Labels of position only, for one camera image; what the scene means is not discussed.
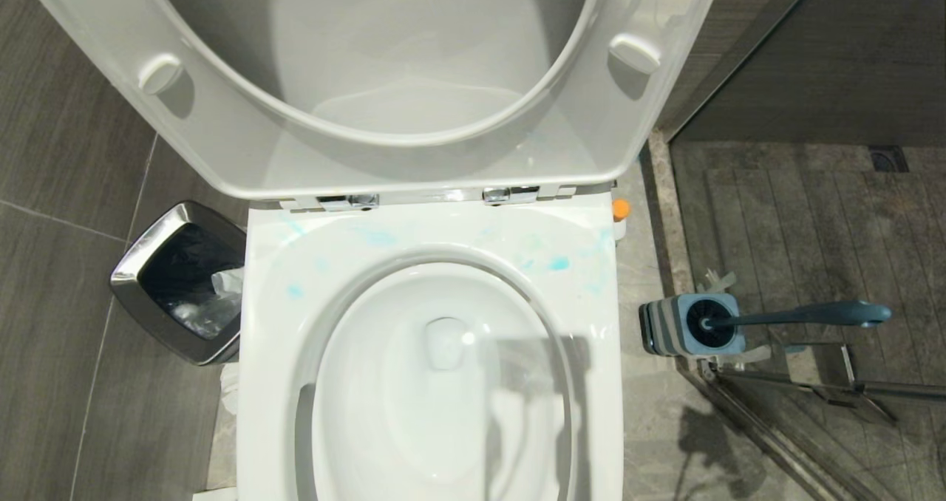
stainless steel trash can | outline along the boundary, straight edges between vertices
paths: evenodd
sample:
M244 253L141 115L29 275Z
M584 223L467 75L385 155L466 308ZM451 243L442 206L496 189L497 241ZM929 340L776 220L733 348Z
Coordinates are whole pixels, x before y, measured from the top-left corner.
M226 362L239 350L242 295L217 292L211 276L241 273L245 252L239 226L204 205L180 202L125 252L112 292L146 332L187 361Z

tile grout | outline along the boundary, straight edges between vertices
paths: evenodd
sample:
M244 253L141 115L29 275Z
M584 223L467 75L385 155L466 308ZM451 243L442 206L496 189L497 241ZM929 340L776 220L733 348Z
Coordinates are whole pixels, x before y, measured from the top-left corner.
M113 237L116 241L124 242L125 249L127 251L129 246L129 241L132 238L132 231L135 229L135 220L138 216L138 208L141 207L141 197L145 191L145 184L148 183L148 172L152 167L152 158L154 157L154 149L158 144L158 133L154 133L154 138L152 140L151 151L148 153L148 159L145 161L145 174L142 174L141 185L138 188L138 198L135 200L135 210L132 212L132 221L129 222L128 232L125 235L125 239L119 239ZM78 480L78 465L80 465L82 457L82 444L85 443L85 429L88 426L89 422L89 413L92 410L92 396L95 393L95 379L98 377L98 367L101 365L102 361L102 350L105 350L105 336L109 330L109 320L112 319L112 309L115 308L115 297L111 296L109 300L109 309L105 312L105 325L102 327L102 339L98 343L98 354L95 356L95 368L92 370L92 384L89 386L89 397L85 401L85 415L82 417L82 431L80 438L78 438L78 450L75 451L75 467L72 474L72 487L69 490L69 501L73 501L75 498L75 482Z
M121 237L115 237L115 235L108 235L108 233L98 231L98 229L86 228L86 226L84 225L73 224L73 222L62 220L61 218L56 218L52 215L41 214L40 211L34 211L34 209L24 208L23 205L16 205L16 204L13 204L13 202L0 200L0 205L6 205L7 207L14 208L17 211L23 212L23 214L33 215L45 220L51 220L53 222L58 222L58 224L62 224L62 225L68 225L69 228L77 228L77 229L81 229L82 231L94 233L95 235L101 235L102 237L105 237L106 239L112 239L112 241L125 242L125 239L122 239Z

toilet brush handle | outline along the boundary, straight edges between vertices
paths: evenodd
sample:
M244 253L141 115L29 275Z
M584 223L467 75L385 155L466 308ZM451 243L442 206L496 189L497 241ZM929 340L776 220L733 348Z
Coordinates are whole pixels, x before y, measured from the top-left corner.
M834 301L804 305L780 313L764 315L733 316L731 318L713 318L703 325L707 328L727 328L733 326L753 326L768 324L827 324L830 326L858 326L871 328L890 318L892 312L884 305L875 305L865 301Z

white toilet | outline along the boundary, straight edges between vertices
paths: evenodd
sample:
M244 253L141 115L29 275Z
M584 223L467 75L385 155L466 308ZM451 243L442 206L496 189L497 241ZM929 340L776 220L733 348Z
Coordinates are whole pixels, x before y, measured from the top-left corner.
M609 191L711 1L43 0L256 201L242 501L621 499Z

floor drain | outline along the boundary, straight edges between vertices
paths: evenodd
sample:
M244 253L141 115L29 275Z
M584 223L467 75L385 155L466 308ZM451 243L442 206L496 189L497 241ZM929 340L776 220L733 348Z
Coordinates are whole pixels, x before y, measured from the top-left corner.
M872 146L871 163L878 172L909 172L903 149L898 146Z

